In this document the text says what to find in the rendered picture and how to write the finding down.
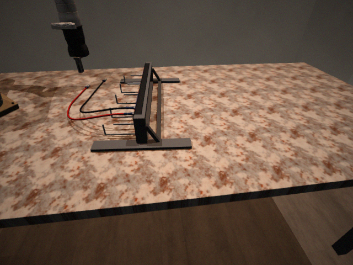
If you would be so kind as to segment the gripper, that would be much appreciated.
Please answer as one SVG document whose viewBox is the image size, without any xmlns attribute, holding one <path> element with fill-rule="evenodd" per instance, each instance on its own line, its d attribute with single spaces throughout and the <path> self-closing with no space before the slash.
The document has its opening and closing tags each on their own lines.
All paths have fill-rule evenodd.
<svg viewBox="0 0 353 265">
<path fill-rule="evenodd" d="M 68 53 L 76 61 L 79 73 L 83 73 L 81 58 L 89 55 L 78 12 L 58 12 L 60 23 L 51 23 L 52 29 L 62 29 L 68 44 Z"/>
</svg>

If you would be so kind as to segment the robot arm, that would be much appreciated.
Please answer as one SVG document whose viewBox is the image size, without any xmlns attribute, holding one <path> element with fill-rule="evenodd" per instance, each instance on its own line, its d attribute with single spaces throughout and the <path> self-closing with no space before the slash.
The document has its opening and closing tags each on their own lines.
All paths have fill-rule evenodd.
<svg viewBox="0 0 353 265">
<path fill-rule="evenodd" d="M 76 12 L 77 7 L 75 0 L 54 0 L 58 12 Z M 0 107 L 3 104 L 2 96 L 0 93 Z"/>
</svg>

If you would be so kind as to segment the dark grey metal rack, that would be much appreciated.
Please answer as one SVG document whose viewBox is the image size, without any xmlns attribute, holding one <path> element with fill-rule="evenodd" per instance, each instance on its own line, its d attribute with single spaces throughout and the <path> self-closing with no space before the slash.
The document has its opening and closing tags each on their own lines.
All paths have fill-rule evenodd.
<svg viewBox="0 0 353 265">
<path fill-rule="evenodd" d="M 156 78 L 153 78 L 153 73 Z M 113 125 L 134 125 L 135 133 L 106 134 L 104 124 L 102 124 L 105 135 L 136 135 L 136 140 L 102 140 L 94 141 L 90 149 L 91 152 L 105 151 L 139 151 L 139 150 L 173 150 L 173 149 L 191 149 L 190 138 L 161 139 L 161 83 L 180 83 L 179 78 L 159 78 L 152 62 L 145 62 L 141 78 L 121 79 L 121 93 L 138 93 L 124 95 L 138 95 L 136 103 L 118 103 L 116 104 L 136 104 L 129 107 L 135 111 L 128 113 L 132 116 L 111 116 L 112 118 L 133 118 L 133 123 L 116 123 Z M 149 80 L 150 78 L 150 80 Z M 128 83 L 134 82 L 134 83 Z M 122 92 L 121 84 L 140 84 L 138 92 Z M 153 84 L 158 83 L 158 105 L 157 105 L 157 133 L 149 125 L 152 103 Z M 148 139 L 148 133 L 153 139 Z"/>
</svg>

